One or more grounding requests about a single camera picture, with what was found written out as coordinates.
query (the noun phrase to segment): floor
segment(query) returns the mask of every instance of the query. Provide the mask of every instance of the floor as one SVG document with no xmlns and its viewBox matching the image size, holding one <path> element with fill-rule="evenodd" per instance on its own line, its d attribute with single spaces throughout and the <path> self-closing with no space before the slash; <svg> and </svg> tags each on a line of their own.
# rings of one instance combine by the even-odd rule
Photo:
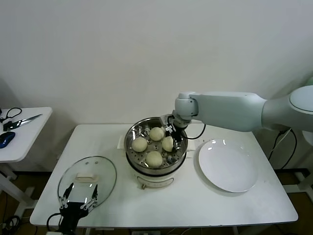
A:
<svg viewBox="0 0 313 235">
<path fill-rule="evenodd" d="M 280 173 L 278 177 L 282 184 L 296 184 L 297 179 L 290 173 Z M 19 175 L 14 181 L 14 184 L 20 189 L 25 190 L 28 186 L 35 186 L 35 191 L 33 193 L 33 199 L 39 199 L 42 190 L 45 187 L 49 179 L 48 175 Z M 299 220 L 294 223 L 280 224 L 279 226 L 270 226 L 268 229 L 263 231 L 260 235 L 284 235 L 284 234 L 296 234 L 296 235 L 313 235 L 313 204 L 310 202 L 309 198 L 305 193 L 294 193 L 289 194 L 289 197 L 299 214 Z M 6 194 L 0 194 L 0 223 L 3 220 L 3 213 L 5 209 Z M 7 209 L 5 212 L 5 217 L 8 218 L 14 214 L 18 203 L 11 196 L 7 197 Z M 31 215 L 31 210 L 28 210 L 23 215 L 22 225 L 20 229 L 15 233 L 16 235 L 45 235 L 47 230 L 45 227 L 38 227 L 29 223 L 29 216 Z M 246 227 L 240 227 L 239 231 L 243 231 Z M 171 229 L 151 229 L 151 230 L 161 230 L 162 235 L 166 235 Z M 175 229 L 170 234 L 181 234 L 186 229 Z M 132 231 L 140 231 L 139 229 L 116 229 L 114 231 L 96 231 L 92 230 L 91 235 L 129 235 Z M 84 233 L 83 229 L 78 229 L 76 231 L 77 235 L 82 235 Z M 233 235 L 232 228 L 192 228 L 184 235 Z"/>
</svg>

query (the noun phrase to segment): cable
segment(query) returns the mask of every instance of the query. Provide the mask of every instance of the cable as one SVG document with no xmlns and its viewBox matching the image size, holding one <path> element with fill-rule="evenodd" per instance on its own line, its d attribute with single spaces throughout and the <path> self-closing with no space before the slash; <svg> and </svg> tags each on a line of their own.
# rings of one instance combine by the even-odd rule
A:
<svg viewBox="0 0 313 235">
<path fill-rule="evenodd" d="M 274 142 L 274 145 L 273 145 L 273 148 L 272 148 L 272 150 L 270 151 L 270 155 L 269 155 L 268 160 L 271 159 L 272 154 L 273 154 L 275 148 L 276 148 L 276 147 L 281 143 L 281 141 L 288 135 L 288 133 L 290 132 L 290 130 L 291 130 L 291 128 L 290 128 L 286 133 L 285 133 L 284 131 L 280 131 L 280 132 L 277 134 L 276 139 L 275 139 L 275 142 Z M 285 135 L 284 135 L 284 136 L 282 137 L 282 139 L 277 143 L 278 138 L 279 138 L 281 135 L 283 135 L 284 133 L 285 133 Z"/>
<path fill-rule="evenodd" d="M 36 235 L 36 234 L 37 234 L 37 231 L 38 231 L 38 227 L 36 226 L 36 231 L 35 231 L 34 235 Z"/>
<path fill-rule="evenodd" d="M 3 218 L 2 218 L 2 224 L 4 224 L 4 218 L 5 218 L 5 213 L 6 213 L 6 208 L 8 206 L 8 194 L 6 192 L 5 193 L 5 208 L 4 208 L 4 212 L 3 212 Z"/>
<path fill-rule="evenodd" d="M 170 118 L 174 118 L 174 116 L 173 116 L 173 115 L 167 116 L 167 123 L 168 123 L 168 124 L 170 124 Z M 189 137 L 187 137 L 187 136 L 184 136 L 182 133 L 180 134 L 180 136 L 183 137 L 184 139 L 196 140 L 196 139 L 198 139 L 198 138 L 200 138 L 200 137 L 202 136 L 202 134 L 203 134 L 204 131 L 205 131 L 205 128 L 206 128 L 206 125 L 204 125 L 203 130 L 201 131 L 200 135 L 198 135 L 197 137 L 194 137 L 194 138 L 189 138 Z"/>
<path fill-rule="evenodd" d="M 22 225 L 21 219 L 16 215 L 7 218 L 4 223 L 2 235 L 13 235 Z"/>
<path fill-rule="evenodd" d="M 203 134 L 203 133 L 204 133 L 204 131 L 205 131 L 205 128 L 206 128 L 206 125 L 204 125 L 204 127 L 203 127 L 203 129 L 202 129 L 202 131 L 201 131 L 200 135 L 198 135 L 197 137 L 194 137 L 194 138 L 189 138 L 189 137 L 186 137 L 186 136 L 184 136 L 182 133 L 180 134 L 180 136 L 181 136 L 181 137 L 183 137 L 184 139 L 188 139 L 188 140 L 196 140 L 196 139 L 198 139 L 198 138 L 200 138 L 200 137 L 202 136 L 202 134 Z"/>
<path fill-rule="evenodd" d="M 60 215 L 60 214 L 61 214 L 61 213 L 54 213 L 54 214 L 52 214 L 51 216 L 49 216 L 49 218 L 47 219 L 46 228 L 47 228 L 47 230 L 48 230 L 49 232 L 51 232 L 51 229 L 50 229 L 50 227 L 49 227 L 49 221 L 50 221 L 50 219 L 51 219 L 52 217 L 55 217 L 55 216 Z"/>
<path fill-rule="evenodd" d="M 290 160 L 292 159 L 294 153 L 295 153 L 295 150 L 297 149 L 297 144 L 298 144 L 298 140 L 297 140 L 297 136 L 295 135 L 294 131 L 291 130 L 291 133 L 293 134 L 294 136 L 294 148 L 293 148 L 293 152 L 292 154 L 290 155 L 290 157 L 288 158 L 287 162 L 283 165 L 283 167 L 281 169 L 283 169 L 285 166 L 287 166 L 287 164 L 290 162 Z"/>
<path fill-rule="evenodd" d="M 18 114 L 15 114 L 15 115 L 13 115 L 13 116 L 9 116 L 9 113 L 12 111 L 12 110 L 14 110 L 14 109 L 17 109 L 17 110 L 19 110 L 19 113 Z M 5 118 L 0 118 L 0 123 L 3 123 L 5 120 L 7 120 L 8 118 L 14 118 L 14 117 L 16 117 L 17 115 L 20 115 L 22 113 L 22 109 L 20 109 L 20 108 L 17 108 L 17 107 L 14 107 L 14 108 L 12 108 L 12 109 L 9 109 L 9 111 L 6 113 L 6 116 L 5 116 Z"/>
<path fill-rule="evenodd" d="M 186 229 L 184 232 L 182 232 L 180 235 L 183 235 L 184 233 L 186 233 L 187 231 L 191 230 L 191 228 Z"/>
<path fill-rule="evenodd" d="M 171 231 L 169 231 L 166 235 L 169 235 L 172 231 L 174 231 L 176 228 L 173 228 Z"/>
</svg>

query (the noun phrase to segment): black cable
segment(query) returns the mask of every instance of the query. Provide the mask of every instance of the black cable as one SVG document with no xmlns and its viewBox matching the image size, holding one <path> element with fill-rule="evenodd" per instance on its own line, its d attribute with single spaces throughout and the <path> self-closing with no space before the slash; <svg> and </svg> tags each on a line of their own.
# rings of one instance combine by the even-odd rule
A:
<svg viewBox="0 0 313 235">
<path fill-rule="evenodd" d="M 36 231 L 35 231 L 34 235 L 36 235 L 36 234 L 37 234 L 37 231 L 38 231 L 38 227 L 36 226 Z"/>
<path fill-rule="evenodd" d="M 293 152 L 290 155 L 290 157 L 288 158 L 287 162 L 283 165 L 283 167 L 281 169 L 283 169 L 285 166 L 287 166 L 287 164 L 290 162 L 290 160 L 292 159 L 295 150 L 297 149 L 297 144 L 298 144 L 298 140 L 297 140 L 297 136 L 295 135 L 294 131 L 291 129 L 290 132 L 293 134 L 294 136 L 294 148 L 293 148 Z"/>
<path fill-rule="evenodd" d="M 47 230 L 48 230 L 49 232 L 51 232 L 51 229 L 50 229 L 50 227 L 49 227 L 49 221 L 50 221 L 50 219 L 51 219 L 52 217 L 57 216 L 57 215 L 60 215 L 60 214 L 61 214 L 61 213 L 54 213 L 54 214 L 52 214 L 51 216 L 49 216 L 49 218 L 47 219 L 46 228 L 47 228 Z"/>
<path fill-rule="evenodd" d="M 275 139 L 275 142 L 274 142 L 274 145 L 273 145 L 273 148 L 272 148 L 272 150 L 271 150 L 271 152 L 270 152 L 270 155 L 269 155 L 269 157 L 268 157 L 268 160 L 270 160 L 270 158 L 272 157 L 272 154 L 273 154 L 273 152 L 274 152 L 274 148 L 276 147 L 278 138 L 279 138 L 281 135 L 282 135 L 281 132 L 279 132 L 279 133 L 277 134 L 276 139 Z"/>
<path fill-rule="evenodd" d="M 9 113 L 12 111 L 12 110 L 14 110 L 14 109 L 17 109 L 17 110 L 19 110 L 19 113 L 18 114 L 15 114 L 15 115 L 13 115 L 13 116 L 9 116 Z M 22 109 L 21 108 L 17 108 L 17 107 L 14 107 L 14 108 L 12 108 L 12 109 L 9 109 L 9 111 L 6 113 L 6 116 L 5 116 L 5 118 L 0 118 L 0 123 L 3 123 L 5 120 L 7 120 L 8 118 L 14 118 L 14 117 L 16 117 L 17 115 L 20 115 L 22 113 Z"/>
<path fill-rule="evenodd" d="M 197 137 L 194 137 L 194 138 L 189 138 L 189 137 L 186 137 L 186 136 L 184 136 L 182 133 L 180 134 L 180 136 L 181 136 L 181 137 L 183 137 L 184 139 L 188 139 L 188 140 L 196 140 L 196 139 L 198 139 L 198 138 L 200 138 L 200 137 L 202 136 L 202 134 L 203 134 L 203 133 L 204 133 L 204 131 L 205 131 L 205 128 L 206 128 L 206 125 L 204 125 L 204 127 L 203 127 L 203 129 L 202 129 L 202 131 L 201 131 L 200 135 L 198 135 Z"/>
<path fill-rule="evenodd" d="M 5 213 L 6 213 L 6 208 L 8 206 L 8 194 L 6 192 L 5 193 L 5 208 L 4 208 L 4 212 L 3 212 L 3 218 L 2 218 L 2 223 L 4 224 L 4 218 L 5 218 Z"/>
<path fill-rule="evenodd" d="M 167 123 L 168 123 L 168 124 L 170 124 L 170 118 L 174 118 L 174 116 L 173 116 L 173 115 L 167 116 Z M 180 136 L 183 137 L 184 139 L 196 140 L 196 139 L 198 139 L 198 138 L 200 138 L 200 137 L 202 136 L 202 134 L 203 134 L 204 131 L 205 131 L 205 128 L 206 128 L 206 125 L 204 125 L 203 130 L 201 131 L 200 135 L 198 135 L 197 137 L 194 137 L 194 138 L 189 138 L 189 137 L 187 137 L 187 136 L 184 136 L 182 133 L 180 134 Z"/>
<path fill-rule="evenodd" d="M 2 229 L 2 235 L 13 235 L 22 225 L 22 221 L 17 215 L 7 218 L 4 223 L 5 227 Z"/>
</svg>

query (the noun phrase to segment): white plate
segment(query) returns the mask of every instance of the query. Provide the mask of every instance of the white plate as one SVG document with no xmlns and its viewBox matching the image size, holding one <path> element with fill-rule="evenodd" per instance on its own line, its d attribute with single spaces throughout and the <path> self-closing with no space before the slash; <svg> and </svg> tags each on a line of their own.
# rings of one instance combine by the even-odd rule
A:
<svg viewBox="0 0 313 235">
<path fill-rule="evenodd" d="M 245 192 L 252 188 L 258 171 L 250 154 L 230 140 L 212 140 L 199 152 L 202 172 L 217 187 L 230 192 Z"/>
</svg>

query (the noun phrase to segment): white table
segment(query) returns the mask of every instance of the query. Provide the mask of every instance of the white table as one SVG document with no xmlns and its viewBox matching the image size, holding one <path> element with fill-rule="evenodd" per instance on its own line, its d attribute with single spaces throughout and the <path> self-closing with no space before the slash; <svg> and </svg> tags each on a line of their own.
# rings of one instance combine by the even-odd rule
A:
<svg viewBox="0 0 313 235">
<path fill-rule="evenodd" d="M 7 111 L 7 109 L 2 110 L 1 117 L 5 117 Z M 51 113 L 52 109 L 49 107 L 22 109 L 22 113 L 12 119 L 13 122 L 30 118 L 38 114 L 43 115 L 26 125 L 12 130 L 16 133 L 14 139 L 12 139 L 12 141 L 5 148 L 0 149 L 0 170 L 8 176 L 6 178 L 0 174 L 0 189 L 4 190 L 20 202 L 15 212 L 15 215 L 18 215 L 19 217 L 22 217 L 25 209 L 35 207 L 37 200 L 30 198 L 34 188 L 29 187 L 25 192 L 23 192 L 11 183 L 10 178 L 16 179 L 16 175 L 5 163 L 19 162 L 25 158 L 40 131 L 49 119 Z"/>
<path fill-rule="evenodd" d="M 258 165 L 256 185 L 245 193 L 230 193 L 212 185 L 196 162 L 197 152 L 187 153 L 174 182 L 159 189 L 142 190 L 133 177 L 123 150 L 117 149 L 121 135 L 129 124 L 90 124 L 75 128 L 63 154 L 43 190 L 30 222 L 46 224 L 47 218 L 59 212 L 58 182 L 67 168 L 88 156 L 104 156 L 116 167 L 117 181 L 110 197 L 87 217 L 79 227 L 145 228 L 207 227 L 258 225 L 291 222 L 298 219 L 291 201 L 252 133 L 235 132 L 207 126 L 196 146 L 212 139 L 239 141 L 251 152 Z M 198 135 L 202 124 L 191 124 L 187 135 Z M 50 224 L 57 226 L 58 217 Z"/>
</svg>

